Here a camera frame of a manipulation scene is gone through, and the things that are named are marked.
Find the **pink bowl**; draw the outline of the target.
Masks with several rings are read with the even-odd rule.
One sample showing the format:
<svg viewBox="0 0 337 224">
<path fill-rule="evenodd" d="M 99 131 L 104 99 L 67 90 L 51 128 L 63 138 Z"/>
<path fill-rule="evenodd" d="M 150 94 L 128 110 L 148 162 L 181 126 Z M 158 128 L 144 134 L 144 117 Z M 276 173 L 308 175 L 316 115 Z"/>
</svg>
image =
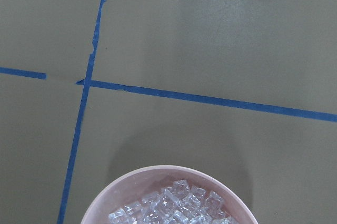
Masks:
<svg viewBox="0 0 337 224">
<path fill-rule="evenodd" d="M 250 209 L 227 186 L 200 171 L 173 165 L 144 167 L 117 178 L 93 200 L 81 223 L 108 223 L 109 213 L 181 179 L 222 196 L 224 210 L 239 223 L 257 223 Z"/>
</svg>

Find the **clear ice cubes pile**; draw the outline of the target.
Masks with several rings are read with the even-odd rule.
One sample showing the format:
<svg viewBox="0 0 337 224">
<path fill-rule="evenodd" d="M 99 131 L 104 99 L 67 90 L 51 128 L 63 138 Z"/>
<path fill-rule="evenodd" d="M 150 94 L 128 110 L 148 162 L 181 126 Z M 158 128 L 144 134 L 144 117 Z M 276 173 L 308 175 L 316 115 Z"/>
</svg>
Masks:
<svg viewBox="0 0 337 224">
<path fill-rule="evenodd" d="M 238 223 L 215 191 L 177 180 L 108 215 L 109 223 Z"/>
</svg>

